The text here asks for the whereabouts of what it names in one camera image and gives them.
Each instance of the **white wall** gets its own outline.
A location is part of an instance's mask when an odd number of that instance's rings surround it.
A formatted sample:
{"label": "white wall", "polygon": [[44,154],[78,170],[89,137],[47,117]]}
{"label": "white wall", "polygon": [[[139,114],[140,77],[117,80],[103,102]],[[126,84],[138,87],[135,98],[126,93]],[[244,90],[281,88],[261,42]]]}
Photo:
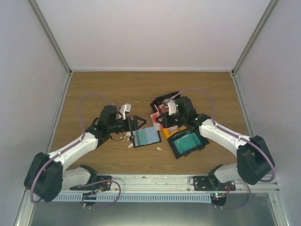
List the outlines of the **white wall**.
{"label": "white wall", "polygon": [[10,226],[67,74],[26,0],[1,1],[0,30],[0,220]]}
{"label": "white wall", "polygon": [[71,69],[233,69],[269,0],[37,0]]}
{"label": "white wall", "polygon": [[238,71],[252,126],[276,163],[277,183],[300,225],[301,1],[282,0]]}

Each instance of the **vent grille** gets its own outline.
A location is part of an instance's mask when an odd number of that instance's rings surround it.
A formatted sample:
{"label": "vent grille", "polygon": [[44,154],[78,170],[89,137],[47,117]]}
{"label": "vent grille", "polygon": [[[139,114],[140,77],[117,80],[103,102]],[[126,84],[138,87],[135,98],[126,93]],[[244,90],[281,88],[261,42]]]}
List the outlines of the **vent grille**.
{"label": "vent grille", "polygon": [[[111,202],[117,198],[117,194],[98,193],[96,200],[87,202]],[[80,202],[80,193],[60,193],[53,201],[55,202]],[[123,193],[118,202],[205,202],[210,203],[210,194],[129,194]]]}

